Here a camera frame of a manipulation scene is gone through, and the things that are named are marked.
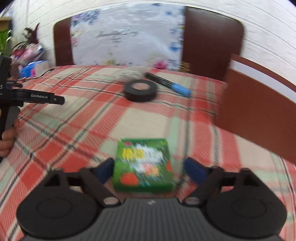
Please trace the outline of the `person left hand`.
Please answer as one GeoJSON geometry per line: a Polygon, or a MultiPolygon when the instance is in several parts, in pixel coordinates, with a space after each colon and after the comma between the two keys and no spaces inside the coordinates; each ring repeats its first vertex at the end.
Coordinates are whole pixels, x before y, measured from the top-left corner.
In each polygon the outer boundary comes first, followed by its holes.
{"type": "Polygon", "coordinates": [[[0,141],[0,155],[2,158],[9,155],[16,139],[19,124],[20,121],[18,118],[16,118],[13,126],[9,130],[3,132],[2,140],[0,141]]]}

